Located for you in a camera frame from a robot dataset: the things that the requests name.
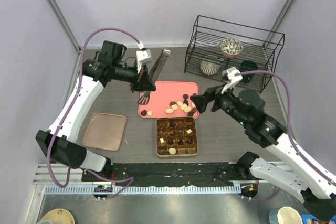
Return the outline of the metal tongs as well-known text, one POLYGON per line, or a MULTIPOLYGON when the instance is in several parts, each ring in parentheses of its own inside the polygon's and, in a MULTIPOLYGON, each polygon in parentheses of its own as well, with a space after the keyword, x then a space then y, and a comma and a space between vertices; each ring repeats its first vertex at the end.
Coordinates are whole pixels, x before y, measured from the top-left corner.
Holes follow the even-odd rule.
MULTIPOLYGON (((156 80, 158 79, 168 57, 170 56, 171 51, 167 49, 163 49, 160 53, 160 56, 157 58, 155 64, 153 65, 149 76, 153 84, 155 84, 156 80)), ((137 104, 138 105, 147 105, 150 100, 150 93, 151 91, 146 91, 142 95, 140 95, 137 104)))

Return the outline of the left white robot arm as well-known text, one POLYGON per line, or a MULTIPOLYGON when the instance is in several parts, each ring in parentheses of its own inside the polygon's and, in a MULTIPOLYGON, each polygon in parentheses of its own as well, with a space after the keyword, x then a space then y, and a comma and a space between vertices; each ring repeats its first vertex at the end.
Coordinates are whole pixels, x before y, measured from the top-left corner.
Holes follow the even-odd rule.
POLYGON ((72 169, 92 170, 102 182, 111 177, 111 161, 78 145, 76 141, 93 102, 112 80, 129 83, 132 92, 156 89, 146 67, 152 59, 150 50, 141 46, 136 52, 134 64, 127 66, 122 61, 126 49, 125 45, 104 41, 97 57, 84 61, 65 107, 48 130, 40 130, 36 134, 36 141, 47 158, 48 166, 54 161, 72 169))

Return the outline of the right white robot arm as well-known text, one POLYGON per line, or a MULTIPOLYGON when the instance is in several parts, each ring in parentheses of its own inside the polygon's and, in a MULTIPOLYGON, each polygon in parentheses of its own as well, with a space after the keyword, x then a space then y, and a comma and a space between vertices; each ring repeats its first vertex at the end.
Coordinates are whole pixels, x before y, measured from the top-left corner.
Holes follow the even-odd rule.
POLYGON ((231 67, 222 72, 225 83, 206 89, 203 94, 190 96, 199 113, 212 102, 212 112, 224 111, 245 130, 254 143, 281 159, 291 171, 270 164, 252 152, 246 152, 237 162, 242 179, 251 177, 266 180, 303 203, 317 219, 330 221, 335 216, 335 174, 310 156, 293 138, 291 120, 283 126, 264 111, 265 102, 255 90, 243 90, 238 96, 234 87, 244 76, 263 73, 276 77, 287 88, 285 80, 267 70, 240 72, 231 67))

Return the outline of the gold chocolate box with tray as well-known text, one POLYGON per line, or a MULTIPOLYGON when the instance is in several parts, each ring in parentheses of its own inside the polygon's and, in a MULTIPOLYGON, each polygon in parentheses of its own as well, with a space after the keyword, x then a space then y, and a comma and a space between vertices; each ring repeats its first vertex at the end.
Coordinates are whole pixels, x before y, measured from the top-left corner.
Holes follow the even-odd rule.
POLYGON ((161 158, 195 156, 198 153, 198 140, 195 119, 188 117, 158 118, 156 120, 156 154, 161 158), (168 145, 168 140, 173 140, 174 145, 168 145), (171 155, 169 148, 175 148, 176 154, 171 155), (159 151, 166 149, 165 155, 159 151))

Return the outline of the rose gold tin lid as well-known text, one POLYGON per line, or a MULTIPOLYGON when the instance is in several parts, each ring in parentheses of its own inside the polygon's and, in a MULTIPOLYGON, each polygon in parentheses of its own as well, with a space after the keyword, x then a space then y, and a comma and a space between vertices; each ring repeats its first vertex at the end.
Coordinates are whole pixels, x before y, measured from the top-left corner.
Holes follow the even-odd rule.
POLYGON ((89 121, 83 146, 106 151, 120 148, 127 117, 124 115, 94 113, 89 121))

